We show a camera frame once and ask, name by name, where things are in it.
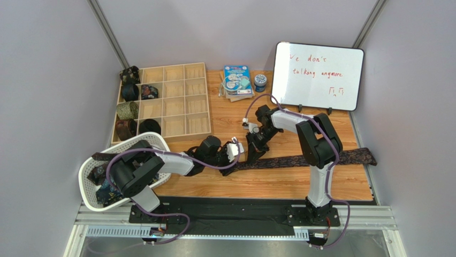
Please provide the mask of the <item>dark blue paisley tie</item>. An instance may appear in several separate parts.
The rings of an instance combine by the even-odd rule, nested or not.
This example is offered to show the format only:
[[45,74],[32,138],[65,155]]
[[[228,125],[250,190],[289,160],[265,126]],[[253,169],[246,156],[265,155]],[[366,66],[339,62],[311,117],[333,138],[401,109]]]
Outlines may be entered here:
[[[353,150],[343,150],[339,154],[338,165],[372,165],[376,166],[377,161],[368,148],[358,148]],[[238,162],[238,171],[251,169],[274,169],[274,168],[293,168],[309,167],[310,164],[302,155],[283,156],[275,158],[262,158],[256,160],[253,164],[247,164],[246,161]]]

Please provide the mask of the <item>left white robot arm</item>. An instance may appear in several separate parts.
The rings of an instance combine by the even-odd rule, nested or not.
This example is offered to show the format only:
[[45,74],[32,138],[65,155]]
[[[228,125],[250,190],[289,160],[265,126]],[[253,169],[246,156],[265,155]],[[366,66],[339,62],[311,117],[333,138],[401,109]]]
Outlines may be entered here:
[[108,164],[106,179],[123,197],[131,199],[138,208],[149,213],[160,205],[150,184],[159,173],[196,176],[205,168],[229,169],[244,153],[242,144],[232,138],[225,145],[215,136],[208,136],[199,146],[175,153],[158,149],[148,143],[117,154]]

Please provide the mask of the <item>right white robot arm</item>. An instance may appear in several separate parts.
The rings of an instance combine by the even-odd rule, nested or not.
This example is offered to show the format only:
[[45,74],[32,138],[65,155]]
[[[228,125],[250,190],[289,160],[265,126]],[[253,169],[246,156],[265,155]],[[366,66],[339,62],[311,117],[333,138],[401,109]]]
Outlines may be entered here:
[[267,143],[277,134],[290,131],[298,135],[303,158],[310,166],[310,189],[306,197],[306,219],[314,224],[326,221],[332,208],[329,197],[330,175],[343,149],[338,134],[326,114],[306,116],[287,109],[259,107],[255,113],[260,127],[250,128],[247,163],[262,157]]

